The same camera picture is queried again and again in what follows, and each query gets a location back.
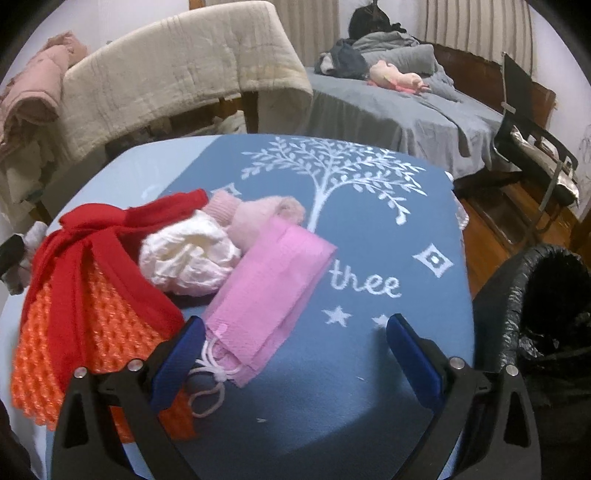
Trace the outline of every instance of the white star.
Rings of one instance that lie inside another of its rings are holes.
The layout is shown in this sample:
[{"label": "white star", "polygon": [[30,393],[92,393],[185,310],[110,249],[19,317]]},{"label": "white star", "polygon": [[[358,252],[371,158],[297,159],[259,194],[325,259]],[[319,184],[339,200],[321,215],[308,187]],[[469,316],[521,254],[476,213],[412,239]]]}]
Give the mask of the white star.
[{"label": "white star", "polygon": [[331,323],[340,323],[343,327],[346,327],[347,319],[351,317],[349,313],[343,312],[343,309],[341,309],[340,305],[335,308],[334,311],[322,310],[322,312],[329,316],[329,319],[326,322],[327,325],[330,325]]},{"label": "white star", "polygon": [[386,315],[381,314],[379,317],[372,318],[372,320],[376,323],[377,328],[386,328],[389,317],[386,317]]}]

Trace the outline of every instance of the pink knit hat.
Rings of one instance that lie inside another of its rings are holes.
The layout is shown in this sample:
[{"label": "pink knit hat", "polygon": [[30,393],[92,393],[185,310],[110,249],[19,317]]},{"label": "pink knit hat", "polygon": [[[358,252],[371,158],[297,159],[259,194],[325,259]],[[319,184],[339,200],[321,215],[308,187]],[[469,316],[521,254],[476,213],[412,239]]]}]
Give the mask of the pink knit hat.
[{"label": "pink knit hat", "polygon": [[289,223],[299,225],[306,211],[293,197],[265,197],[253,202],[243,202],[225,190],[216,192],[203,211],[212,216],[222,227],[228,227],[228,237],[242,253],[246,253],[256,241],[262,226],[272,216],[279,216]]}]

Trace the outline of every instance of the gray bedsheet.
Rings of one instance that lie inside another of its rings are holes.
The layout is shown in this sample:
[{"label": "gray bedsheet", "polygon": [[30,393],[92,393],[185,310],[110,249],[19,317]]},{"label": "gray bedsheet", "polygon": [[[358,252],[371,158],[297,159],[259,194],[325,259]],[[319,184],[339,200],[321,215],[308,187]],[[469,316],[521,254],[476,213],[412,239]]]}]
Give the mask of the gray bedsheet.
[{"label": "gray bedsheet", "polygon": [[308,69],[314,89],[304,133],[335,138],[420,157],[455,179],[482,167],[505,168],[491,155],[502,115],[458,92],[459,102],[431,93],[420,96],[335,79]]}]

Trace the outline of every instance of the white drawstring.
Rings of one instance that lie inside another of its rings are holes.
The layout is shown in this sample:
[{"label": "white drawstring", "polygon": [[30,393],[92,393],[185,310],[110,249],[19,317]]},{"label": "white drawstring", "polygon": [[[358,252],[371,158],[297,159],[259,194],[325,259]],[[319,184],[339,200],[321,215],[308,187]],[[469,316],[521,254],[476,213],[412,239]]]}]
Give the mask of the white drawstring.
[{"label": "white drawstring", "polygon": [[[189,408],[191,408],[191,412],[193,413],[193,417],[196,419],[204,419],[205,417],[211,415],[215,412],[219,407],[222,406],[224,398],[226,398],[226,387],[224,386],[224,382],[226,380],[231,380],[234,375],[236,375],[241,367],[235,368],[234,370],[230,370],[226,372],[221,365],[219,365],[215,358],[213,357],[213,346],[217,342],[217,338],[213,338],[211,342],[205,340],[203,342],[203,348],[201,349],[201,358],[195,360],[195,363],[201,365],[200,367],[193,368],[187,374],[188,377],[191,375],[196,375],[200,373],[210,373],[213,374],[213,379],[217,382],[216,386],[213,387],[211,390],[203,390],[201,392],[196,392],[189,397]],[[204,395],[214,395],[219,393],[217,398],[217,402],[215,402],[211,407],[209,407],[203,413],[195,413],[193,411],[193,401],[197,397],[202,397]]]}]

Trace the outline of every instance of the pink stuffed toy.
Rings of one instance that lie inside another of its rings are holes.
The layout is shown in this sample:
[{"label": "pink stuffed toy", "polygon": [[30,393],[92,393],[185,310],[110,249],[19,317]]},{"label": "pink stuffed toy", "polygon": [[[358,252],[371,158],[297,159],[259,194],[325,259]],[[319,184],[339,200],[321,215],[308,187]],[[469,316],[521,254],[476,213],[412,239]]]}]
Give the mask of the pink stuffed toy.
[{"label": "pink stuffed toy", "polygon": [[416,73],[400,73],[391,63],[380,60],[369,69],[369,85],[415,95],[429,91],[429,85]]}]

